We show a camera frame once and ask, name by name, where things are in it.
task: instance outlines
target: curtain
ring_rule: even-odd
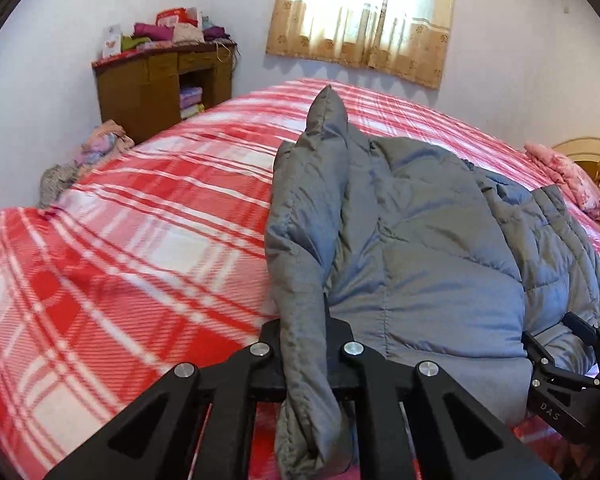
[[[276,0],[267,53],[440,88],[454,0]]]

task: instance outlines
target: plaid bedspread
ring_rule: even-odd
[[[50,211],[0,211],[0,446],[25,479],[41,479],[172,365],[224,360],[275,316],[262,239],[272,164],[325,84],[234,99],[94,171]],[[529,189],[550,184],[524,153],[467,124],[333,87],[365,133],[444,146]],[[600,254],[600,227],[570,211]],[[253,479],[277,476],[274,424],[261,407]],[[550,434],[537,422],[516,431],[527,442]]]

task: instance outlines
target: wall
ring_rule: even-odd
[[[0,32],[0,207],[34,203],[41,172],[69,160],[99,122],[90,61],[104,27],[188,4],[238,42],[234,94],[300,76],[336,78],[429,105],[516,147],[600,136],[600,20],[585,0],[456,0],[439,91],[265,56],[273,1],[23,0]]]

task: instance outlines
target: wooden cabinet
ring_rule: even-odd
[[[213,108],[231,98],[234,44],[143,52],[94,68],[102,121],[113,119],[136,144],[180,122],[180,87],[200,86]]]

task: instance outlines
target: metal bolt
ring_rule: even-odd
[[[345,354],[349,354],[349,355],[360,355],[362,354],[362,352],[365,351],[365,347],[363,347],[359,342],[357,341],[349,341],[348,343],[346,343],[344,345],[344,352]]]
[[[176,365],[176,367],[173,369],[173,372],[181,379],[191,377],[193,375],[193,372],[195,371],[196,367],[191,363],[180,363],[179,365]]]
[[[420,363],[418,370],[420,370],[420,373],[424,376],[434,377],[439,373],[440,368],[437,364],[432,363],[431,361],[424,361],[423,363]]]
[[[269,345],[266,343],[254,343],[249,348],[249,352],[253,355],[257,355],[258,357],[262,357],[263,355],[267,355],[269,353]]]

